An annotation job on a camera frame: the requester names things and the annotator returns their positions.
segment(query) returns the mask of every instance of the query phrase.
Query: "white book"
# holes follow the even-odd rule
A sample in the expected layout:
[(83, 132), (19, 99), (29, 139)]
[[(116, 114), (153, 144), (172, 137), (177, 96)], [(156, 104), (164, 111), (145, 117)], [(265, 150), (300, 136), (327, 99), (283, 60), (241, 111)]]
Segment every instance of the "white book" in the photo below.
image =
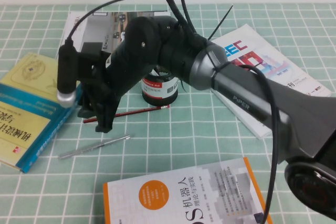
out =
[(265, 208), (246, 157), (108, 182), (103, 197), (106, 224), (258, 224)]
[[(239, 29), (213, 40), (213, 42), (223, 47), (228, 60), (236, 65), (257, 65), (266, 78), (307, 95), (317, 97), (331, 95), (329, 89), (296, 66), (249, 25), (243, 25)], [(271, 133), (270, 128), (257, 121), (226, 97), (215, 90), (212, 92), (257, 138), (261, 139)]]

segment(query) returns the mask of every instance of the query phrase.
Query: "blue book spine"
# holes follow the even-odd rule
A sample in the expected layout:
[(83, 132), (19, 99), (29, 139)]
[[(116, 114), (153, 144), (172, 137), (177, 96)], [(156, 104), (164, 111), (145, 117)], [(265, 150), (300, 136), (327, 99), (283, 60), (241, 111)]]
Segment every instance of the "blue book spine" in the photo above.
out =
[(20, 170), (23, 173), (27, 173), (31, 166), (35, 163), (38, 156), (42, 153), (42, 151), (46, 148), (46, 146), (50, 143), (51, 140), (54, 139), (56, 133), (59, 131), (59, 129), (62, 127), (62, 125), (66, 122), (66, 120), (69, 118), (69, 116), (72, 114), (72, 112), (75, 110), (78, 100), (81, 96), (81, 89), (80, 87), (77, 88), (77, 98), (76, 102), (73, 104), (72, 107), (68, 109), (64, 109), (60, 116), (55, 120), (55, 123), (41, 136), (41, 141), (36, 143), (32, 150), (27, 150), (29, 154), (22, 160), (20, 160), (17, 163), (17, 167), (20, 168)]

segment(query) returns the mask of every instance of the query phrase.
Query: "table surface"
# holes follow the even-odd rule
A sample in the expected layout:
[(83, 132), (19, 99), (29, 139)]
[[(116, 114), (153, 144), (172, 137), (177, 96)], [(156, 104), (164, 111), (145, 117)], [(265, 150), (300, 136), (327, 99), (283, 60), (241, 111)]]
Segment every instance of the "table surface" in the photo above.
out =
[[(56, 57), (71, 10), (95, 6), (0, 6), (0, 78), (25, 54)], [(198, 33), (207, 37), (230, 4), (188, 5)], [(116, 5), (104, 10), (162, 10), (167, 5)], [(249, 24), (275, 48), (329, 88), (336, 86), (336, 4), (234, 4), (214, 38)], [(179, 87), (170, 109), (117, 118), (108, 134), (75, 114), (28, 174), (0, 165), (0, 224), (104, 223), (102, 184), (148, 173), (247, 156), (266, 198), (272, 139), (256, 139), (209, 91)], [(119, 111), (145, 108), (136, 85)], [(75, 158), (57, 156), (121, 134), (134, 138)], [(333, 223), (290, 192), (286, 164), (278, 166), (271, 205), (274, 223)]]

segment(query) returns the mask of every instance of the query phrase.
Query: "book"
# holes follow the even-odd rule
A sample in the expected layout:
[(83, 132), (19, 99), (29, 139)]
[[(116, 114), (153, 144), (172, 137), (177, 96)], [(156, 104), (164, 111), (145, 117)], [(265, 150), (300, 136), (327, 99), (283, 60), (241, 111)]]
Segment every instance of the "book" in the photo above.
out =
[(103, 198), (106, 224), (257, 224), (265, 208), (246, 157), (108, 182)]
[[(65, 24), (63, 43), (78, 20), (86, 12), (70, 12)], [(135, 17), (154, 17), (170, 15), (167, 11), (148, 12), (95, 12), (85, 19), (72, 36), (77, 51), (89, 53), (100, 50), (112, 53), (124, 40), (125, 29)]]
[(77, 105), (58, 104), (57, 67), (56, 59), (29, 53), (0, 81), (0, 162), (23, 173)]
[[(243, 25), (235, 31), (214, 39), (213, 42), (223, 47), (228, 60), (238, 66), (242, 64), (256, 66), (266, 78), (307, 95), (317, 97), (331, 95), (329, 89), (296, 66), (249, 25)], [(271, 134), (269, 127), (257, 121), (219, 92), (215, 90), (212, 92), (257, 138), (261, 139)]]

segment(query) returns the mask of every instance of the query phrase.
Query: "orange circle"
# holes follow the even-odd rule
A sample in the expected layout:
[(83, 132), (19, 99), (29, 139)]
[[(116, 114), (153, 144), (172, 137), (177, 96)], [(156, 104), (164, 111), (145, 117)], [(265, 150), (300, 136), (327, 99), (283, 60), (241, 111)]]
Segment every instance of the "orange circle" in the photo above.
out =
[(158, 210), (169, 199), (167, 186), (158, 180), (151, 180), (143, 184), (139, 191), (139, 201), (141, 205), (149, 210)]

